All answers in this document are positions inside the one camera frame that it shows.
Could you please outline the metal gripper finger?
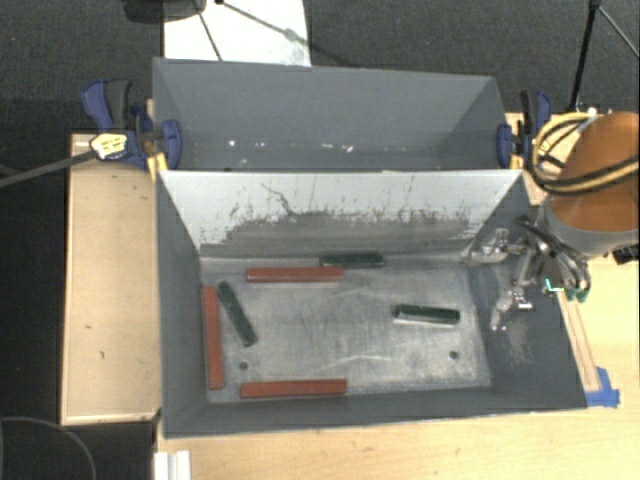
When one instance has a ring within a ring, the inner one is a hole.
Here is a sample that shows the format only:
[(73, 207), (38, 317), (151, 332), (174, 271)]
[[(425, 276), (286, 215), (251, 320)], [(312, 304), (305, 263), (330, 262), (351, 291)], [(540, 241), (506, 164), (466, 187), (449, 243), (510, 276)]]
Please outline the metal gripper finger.
[(468, 248), (466, 263), (469, 266), (498, 264), (509, 256), (509, 231), (496, 228), (476, 236)]
[(533, 303), (520, 287), (506, 289), (496, 300), (490, 312), (492, 331), (505, 331), (507, 321), (516, 314), (533, 310)]

